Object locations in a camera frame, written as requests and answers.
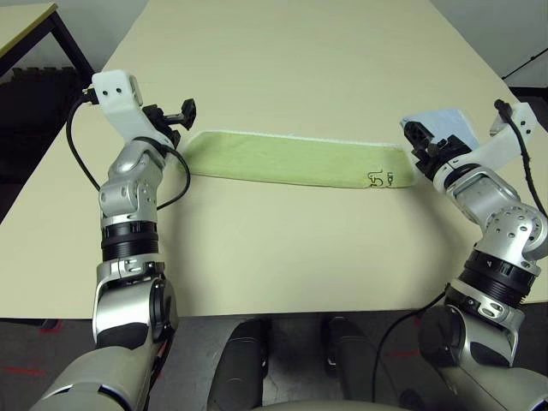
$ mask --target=beige table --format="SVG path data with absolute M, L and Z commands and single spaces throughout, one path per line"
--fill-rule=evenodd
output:
M 460 108 L 482 140 L 504 83 L 426 1 L 151 0 L 105 69 L 137 76 L 146 103 L 194 97 L 193 134 L 235 129 L 406 145 L 411 113 Z M 97 107 L 74 138 L 103 181 L 122 147 Z M 546 202 L 546 132 L 530 146 Z M 501 175 L 532 203 L 518 158 Z M 183 184 L 174 163 L 160 199 Z M 418 307 L 459 275 L 480 230 L 430 182 L 332 189 L 196 177 L 159 213 L 180 314 Z M 0 226 L 0 316 L 92 313 L 97 194 L 57 138 Z M 529 301 L 548 297 L 546 262 Z
M 0 76 L 51 33 L 78 70 L 83 83 L 90 83 L 92 66 L 56 10 L 55 3 L 0 7 Z

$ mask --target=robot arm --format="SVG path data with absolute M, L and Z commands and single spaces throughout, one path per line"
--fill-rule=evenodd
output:
M 526 136 L 536 125 L 527 104 L 512 106 L 512 119 Z M 519 155 L 514 131 L 499 116 L 493 139 L 473 151 L 458 136 L 437 140 L 423 122 L 405 122 L 404 133 L 418 168 L 483 235 L 444 306 L 423 317 L 423 357 L 470 409 L 545 409 L 548 378 L 512 368 L 524 319 L 519 306 L 540 273 L 536 261 L 548 254 L 546 217 L 492 171 Z
M 135 78 L 121 70 L 95 74 L 99 103 L 126 144 L 100 188 L 103 262 L 93 309 L 96 349 L 70 364 L 33 410 L 142 410 L 169 353 L 177 327 L 176 299 L 158 253 L 157 198 L 167 152 L 195 118 L 193 100 L 182 113 L 140 109 Z

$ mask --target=green towel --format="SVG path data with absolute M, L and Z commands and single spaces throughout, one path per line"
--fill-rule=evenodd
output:
M 395 145 L 203 131 L 183 153 L 191 174 L 340 188 L 399 188 L 414 182 Z

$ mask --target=black table leg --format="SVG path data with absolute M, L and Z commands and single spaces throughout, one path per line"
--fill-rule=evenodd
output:
M 6 54 L 0 57 L 0 75 L 8 73 L 8 70 L 11 69 L 21 57 L 25 56 L 41 39 L 50 33 L 53 27 L 53 22 L 45 19 L 21 39 L 21 41 L 17 42 L 16 45 L 9 49 Z
M 92 82 L 92 75 L 95 73 L 92 66 L 87 61 L 86 56 L 80 50 L 80 47 L 74 41 L 69 30 L 61 20 L 57 12 L 53 12 L 48 19 L 53 23 L 51 34 L 57 40 L 65 54 L 68 56 L 76 71 L 80 74 L 80 78 L 87 86 Z

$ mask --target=gray carpet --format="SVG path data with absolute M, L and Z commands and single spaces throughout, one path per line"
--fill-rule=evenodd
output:
M 523 307 L 526 320 L 516 365 L 548 373 L 547 304 Z M 391 321 L 402 312 L 347 313 L 377 344 Z M 251 316 L 181 319 L 170 357 L 151 395 L 150 410 L 204 410 L 215 367 L 230 332 Z M 264 404 L 301 399 L 342 398 L 338 381 L 322 362 L 319 324 L 322 314 L 274 317 L 271 362 L 264 382 Z M 418 355 L 417 324 L 401 324 L 386 343 L 378 400 L 396 404 L 399 394 L 416 390 L 427 409 L 457 410 L 458 401 Z M 52 331 L 0 322 L 0 410 L 25 410 L 35 403 L 55 376 L 93 348 L 89 321 L 64 320 Z

